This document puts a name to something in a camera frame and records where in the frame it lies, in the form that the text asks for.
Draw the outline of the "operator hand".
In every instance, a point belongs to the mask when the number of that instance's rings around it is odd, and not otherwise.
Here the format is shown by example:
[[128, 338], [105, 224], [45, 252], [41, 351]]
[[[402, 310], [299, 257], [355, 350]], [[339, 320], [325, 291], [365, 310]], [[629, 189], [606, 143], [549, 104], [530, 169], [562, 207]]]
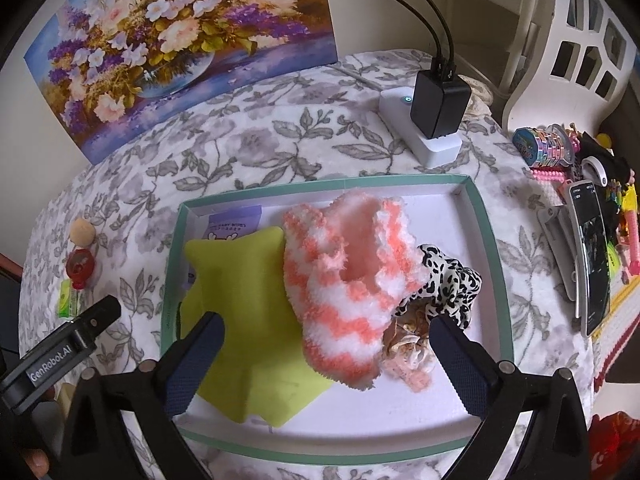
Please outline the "operator hand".
[[48, 474], [50, 460], [45, 452], [41, 450], [25, 451], [23, 458], [36, 478], [43, 479]]

